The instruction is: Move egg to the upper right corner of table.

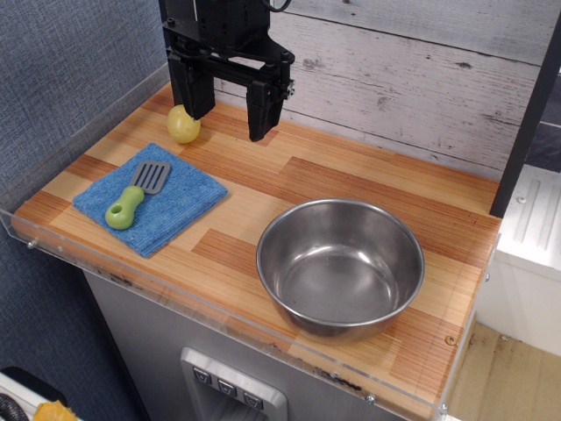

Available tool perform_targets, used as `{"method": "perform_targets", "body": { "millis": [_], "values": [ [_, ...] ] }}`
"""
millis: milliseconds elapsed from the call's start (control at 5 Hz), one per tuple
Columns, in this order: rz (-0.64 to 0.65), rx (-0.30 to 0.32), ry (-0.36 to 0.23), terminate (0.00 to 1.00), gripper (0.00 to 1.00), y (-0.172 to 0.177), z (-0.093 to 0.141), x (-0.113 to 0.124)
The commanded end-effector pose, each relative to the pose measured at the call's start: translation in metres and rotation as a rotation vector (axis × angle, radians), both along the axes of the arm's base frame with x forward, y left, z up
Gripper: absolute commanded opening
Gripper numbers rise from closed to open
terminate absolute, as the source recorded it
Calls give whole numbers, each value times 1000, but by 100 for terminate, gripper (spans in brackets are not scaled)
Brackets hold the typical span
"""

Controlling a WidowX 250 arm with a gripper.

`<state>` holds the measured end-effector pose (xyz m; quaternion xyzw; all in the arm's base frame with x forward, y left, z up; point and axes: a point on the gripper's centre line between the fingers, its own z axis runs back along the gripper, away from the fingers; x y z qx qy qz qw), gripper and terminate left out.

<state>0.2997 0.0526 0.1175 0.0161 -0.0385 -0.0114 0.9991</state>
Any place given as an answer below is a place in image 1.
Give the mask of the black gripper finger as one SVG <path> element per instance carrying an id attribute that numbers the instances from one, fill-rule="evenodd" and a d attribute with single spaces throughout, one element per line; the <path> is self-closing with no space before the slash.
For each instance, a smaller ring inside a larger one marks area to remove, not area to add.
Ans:
<path id="1" fill-rule="evenodd" d="M 251 83 L 246 92 L 251 141 L 263 139 L 279 123 L 283 101 L 282 92 L 277 86 L 258 80 Z"/>
<path id="2" fill-rule="evenodd" d="M 199 61 L 169 54 L 174 99 L 195 120 L 209 113 L 215 106 L 214 77 L 202 68 Z"/>

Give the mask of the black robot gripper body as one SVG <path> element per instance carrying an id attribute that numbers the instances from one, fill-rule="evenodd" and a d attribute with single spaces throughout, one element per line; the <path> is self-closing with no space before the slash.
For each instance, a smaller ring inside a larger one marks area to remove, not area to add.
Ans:
<path id="1" fill-rule="evenodd" d="M 273 41 L 271 15 L 289 1 L 163 1 L 162 26 L 167 49 L 188 60 L 214 61 L 222 70 L 251 81 L 252 70 L 232 58 L 260 62 L 258 76 L 270 76 L 284 99 L 294 94 L 290 66 L 294 55 Z"/>

